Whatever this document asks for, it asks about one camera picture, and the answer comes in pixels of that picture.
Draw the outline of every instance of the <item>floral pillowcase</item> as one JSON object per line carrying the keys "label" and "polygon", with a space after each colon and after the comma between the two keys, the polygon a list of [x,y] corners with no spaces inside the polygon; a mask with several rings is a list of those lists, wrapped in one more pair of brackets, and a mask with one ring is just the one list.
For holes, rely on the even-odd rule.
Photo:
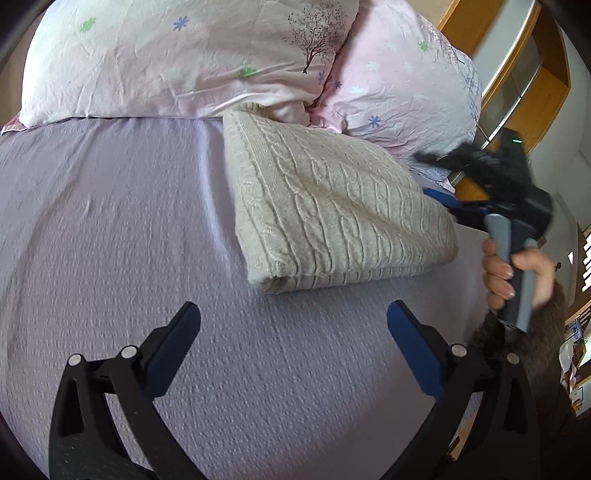
{"label": "floral pillowcase", "polygon": [[312,125],[376,143],[443,183],[448,171],[419,165],[413,154],[473,141],[481,95],[471,59],[405,0],[361,0],[309,113]]}
{"label": "floral pillowcase", "polygon": [[26,127],[71,117],[209,118],[258,102],[307,125],[306,105],[349,33],[358,0],[100,0],[53,3],[24,71]]}

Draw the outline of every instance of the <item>blue flower print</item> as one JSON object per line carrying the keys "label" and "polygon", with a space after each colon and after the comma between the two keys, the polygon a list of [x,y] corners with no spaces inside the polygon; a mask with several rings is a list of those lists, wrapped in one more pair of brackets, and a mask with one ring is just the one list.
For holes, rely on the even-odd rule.
{"label": "blue flower print", "polygon": [[382,121],[382,119],[378,116],[371,116],[369,117],[369,124],[371,125],[371,128],[376,128],[379,127],[379,123]]}
{"label": "blue flower print", "polygon": [[175,30],[180,31],[181,28],[189,26],[189,18],[186,15],[184,17],[179,17],[178,21],[173,23],[173,25],[174,25],[173,32]]}

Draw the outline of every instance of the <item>tree print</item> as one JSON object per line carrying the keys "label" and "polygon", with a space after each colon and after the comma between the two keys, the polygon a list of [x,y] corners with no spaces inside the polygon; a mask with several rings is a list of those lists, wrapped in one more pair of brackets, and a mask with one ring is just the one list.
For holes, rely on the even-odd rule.
{"label": "tree print", "polygon": [[345,33],[343,7],[335,0],[320,0],[317,5],[307,4],[300,14],[287,17],[290,37],[284,41],[297,45],[306,55],[306,66],[302,73],[308,73],[312,60],[320,57],[324,63],[332,60]]}
{"label": "tree print", "polygon": [[432,44],[439,44],[440,48],[437,50],[436,60],[439,59],[439,50],[443,53],[443,57],[449,65],[457,68],[459,59],[457,58],[456,50],[437,29],[435,25],[429,24],[427,27],[427,35]]}

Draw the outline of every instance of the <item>metal screw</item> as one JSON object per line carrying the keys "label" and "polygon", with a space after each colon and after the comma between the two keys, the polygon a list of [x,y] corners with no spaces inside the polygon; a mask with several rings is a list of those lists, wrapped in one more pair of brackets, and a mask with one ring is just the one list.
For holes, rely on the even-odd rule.
{"label": "metal screw", "polygon": [[68,359],[68,364],[72,367],[75,367],[80,362],[82,362],[82,355],[80,355],[79,353],[75,353]]}
{"label": "metal screw", "polygon": [[516,353],[508,353],[507,361],[512,365],[517,365],[519,363],[519,355]]}
{"label": "metal screw", "polygon": [[463,357],[468,354],[468,350],[466,349],[465,346],[463,346],[459,343],[456,343],[455,345],[452,345],[452,354],[454,356]]}
{"label": "metal screw", "polygon": [[138,348],[133,345],[128,345],[121,350],[121,356],[123,358],[133,358],[138,353]]}

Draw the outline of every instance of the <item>beige knit blanket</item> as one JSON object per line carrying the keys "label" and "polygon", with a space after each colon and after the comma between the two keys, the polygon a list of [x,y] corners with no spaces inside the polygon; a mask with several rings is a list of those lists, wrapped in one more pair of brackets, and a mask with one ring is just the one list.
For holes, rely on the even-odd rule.
{"label": "beige knit blanket", "polygon": [[417,275],[455,258],[447,210],[381,147],[274,122],[255,103],[223,123],[236,235],[257,290]]}

